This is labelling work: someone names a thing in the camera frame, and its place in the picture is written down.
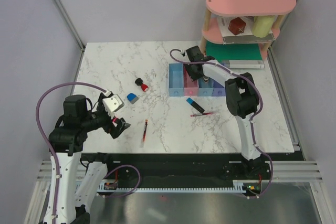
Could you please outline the blue grey eraser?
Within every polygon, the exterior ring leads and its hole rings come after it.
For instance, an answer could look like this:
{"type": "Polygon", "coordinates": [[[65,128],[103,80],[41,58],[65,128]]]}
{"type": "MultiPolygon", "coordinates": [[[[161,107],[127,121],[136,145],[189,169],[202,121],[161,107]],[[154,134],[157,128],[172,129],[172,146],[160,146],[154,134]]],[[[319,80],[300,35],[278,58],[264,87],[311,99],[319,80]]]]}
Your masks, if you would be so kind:
{"type": "Polygon", "coordinates": [[[128,99],[128,101],[131,103],[131,104],[135,104],[137,101],[138,101],[138,96],[137,95],[135,95],[134,93],[129,93],[128,95],[127,95],[127,99],[128,99]]]}

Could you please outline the light blue drawer bin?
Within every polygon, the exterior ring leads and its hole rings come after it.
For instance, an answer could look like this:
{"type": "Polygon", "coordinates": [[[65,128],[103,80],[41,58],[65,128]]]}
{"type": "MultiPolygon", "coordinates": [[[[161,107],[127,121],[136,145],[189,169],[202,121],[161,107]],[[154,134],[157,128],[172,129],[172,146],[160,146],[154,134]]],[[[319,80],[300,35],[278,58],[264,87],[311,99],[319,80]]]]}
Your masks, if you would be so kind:
{"type": "Polygon", "coordinates": [[[181,63],[169,64],[169,95],[170,97],[183,96],[183,65],[181,63]]]}

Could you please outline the blue cap black highlighter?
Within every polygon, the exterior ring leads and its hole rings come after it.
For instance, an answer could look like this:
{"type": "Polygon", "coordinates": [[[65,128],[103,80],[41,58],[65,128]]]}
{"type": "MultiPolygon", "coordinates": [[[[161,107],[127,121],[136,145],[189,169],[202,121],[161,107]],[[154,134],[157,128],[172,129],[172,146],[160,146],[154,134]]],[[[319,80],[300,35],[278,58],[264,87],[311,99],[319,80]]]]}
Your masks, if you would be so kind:
{"type": "Polygon", "coordinates": [[[196,109],[199,113],[204,113],[205,110],[198,103],[196,103],[192,98],[187,98],[186,101],[194,109],[196,109]]]}

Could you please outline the red black stamp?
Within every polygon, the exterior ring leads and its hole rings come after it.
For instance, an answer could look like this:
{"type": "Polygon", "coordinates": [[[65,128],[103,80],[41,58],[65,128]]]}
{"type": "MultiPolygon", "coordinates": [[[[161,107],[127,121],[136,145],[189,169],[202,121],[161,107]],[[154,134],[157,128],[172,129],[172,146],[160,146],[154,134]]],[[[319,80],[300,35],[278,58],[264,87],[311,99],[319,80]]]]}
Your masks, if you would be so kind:
{"type": "Polygon", "coordinates": [[[143,82],[143,80],[141,78],[137,78],[135,80],[135,84],[137,86],[139,86],[142,89],[143,92],[147,92],[148,89],[149,89],[149,87],[146,84],[144,84],[144,82],[143,82]]]}

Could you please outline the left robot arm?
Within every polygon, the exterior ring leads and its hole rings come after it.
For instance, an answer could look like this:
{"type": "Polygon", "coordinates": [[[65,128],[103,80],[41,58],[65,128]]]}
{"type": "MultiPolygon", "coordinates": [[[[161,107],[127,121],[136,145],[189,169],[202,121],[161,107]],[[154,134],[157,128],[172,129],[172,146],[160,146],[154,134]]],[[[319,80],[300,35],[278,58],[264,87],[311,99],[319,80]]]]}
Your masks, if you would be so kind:
{"type": "Polygon", "coordinates": [[[66,97],[64,113],[49,135],[55,155],[51,157],[51,185],[44,223],[89,223],[90,208],[101,181],[115,173],[115,165],[100,154],[89,162],[83,181],[77,185],[77,169],[88,133],[103,129],[116,139],[130,127],[123,118],[114,115],[124,106],[117,94],[101,93],[96,111],[87,108],[90,104],[84,95],[66,97]]]}

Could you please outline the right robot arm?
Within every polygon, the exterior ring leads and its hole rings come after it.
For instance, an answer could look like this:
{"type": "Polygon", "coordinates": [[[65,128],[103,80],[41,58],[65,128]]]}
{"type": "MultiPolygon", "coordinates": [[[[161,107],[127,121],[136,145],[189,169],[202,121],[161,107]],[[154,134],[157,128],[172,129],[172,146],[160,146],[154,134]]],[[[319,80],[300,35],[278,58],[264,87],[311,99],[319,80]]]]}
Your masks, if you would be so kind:
{"type": "Polygon", "coordinates": [[[225,87],[226,106],[235,117],[241,141],[241,174],[248,179],[261,175],[270,178],[272,166],[263,161],[266,154],[257,145],[254,117],[263,109],[263,100],[250,73],[234,73],[214,57],[204,56],[199,46],[181,53],[188,57],[186,71],[192,80],[209,77],[225,87]]]}

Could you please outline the purple drawer bin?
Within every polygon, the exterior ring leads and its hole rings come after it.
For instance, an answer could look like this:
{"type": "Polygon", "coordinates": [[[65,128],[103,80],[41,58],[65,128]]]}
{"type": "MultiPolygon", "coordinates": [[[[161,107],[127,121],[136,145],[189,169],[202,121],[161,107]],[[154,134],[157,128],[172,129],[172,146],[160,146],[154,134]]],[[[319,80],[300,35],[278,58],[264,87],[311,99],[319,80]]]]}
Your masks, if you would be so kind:
{"type": "Polygon", "coordinates": [[[213,80],[213,97],[224,97],[226,95],[225,87],[213,80]]]}

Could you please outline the red gel pen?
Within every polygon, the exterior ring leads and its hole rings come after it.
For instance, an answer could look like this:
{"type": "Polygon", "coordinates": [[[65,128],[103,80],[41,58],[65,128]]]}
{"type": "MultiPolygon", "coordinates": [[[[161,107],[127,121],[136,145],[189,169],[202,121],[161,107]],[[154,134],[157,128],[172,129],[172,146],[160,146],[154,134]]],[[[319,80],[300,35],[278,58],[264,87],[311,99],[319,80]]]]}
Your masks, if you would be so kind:
{"type": "Polygon", "coordinates": [[[212,114],[216,114],[217,112],[214,112],[214,111],[212,111],[212,112],[204,112],[204,113],[198,113],[198,114],[192,114],[192,115],[190,115],[190,117],[198,117],[198,116],[206,116],[206,115],[212,115],[212,114]]]}

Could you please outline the red black pen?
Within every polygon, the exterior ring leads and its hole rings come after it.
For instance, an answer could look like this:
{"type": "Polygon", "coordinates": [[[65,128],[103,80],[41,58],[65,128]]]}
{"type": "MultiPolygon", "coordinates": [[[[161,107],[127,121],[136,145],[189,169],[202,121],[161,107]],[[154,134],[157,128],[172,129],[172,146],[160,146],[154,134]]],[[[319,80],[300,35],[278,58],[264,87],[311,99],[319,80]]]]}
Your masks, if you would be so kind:
{"type": "Polygon", "coordinates": [[[148,128],[148,119],[145,120],[144,131],[143,131],[142,140],[141,140],[141,147],[144,147],[147,128],[148,128]]]}

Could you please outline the pink drawer bin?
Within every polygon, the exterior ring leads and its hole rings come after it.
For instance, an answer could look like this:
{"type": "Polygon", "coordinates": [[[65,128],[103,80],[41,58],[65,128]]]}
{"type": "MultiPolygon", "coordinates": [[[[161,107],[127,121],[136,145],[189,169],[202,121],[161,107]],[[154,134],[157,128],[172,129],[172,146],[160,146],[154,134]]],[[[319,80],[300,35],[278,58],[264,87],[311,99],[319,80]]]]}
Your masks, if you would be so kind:
{"type": "Polygon", "coordinates": [[[196,97],[198,96],[198,81],[193,81],[188,75],[185,67],[183,67],[183,89],[185,96],[196,97]]]}

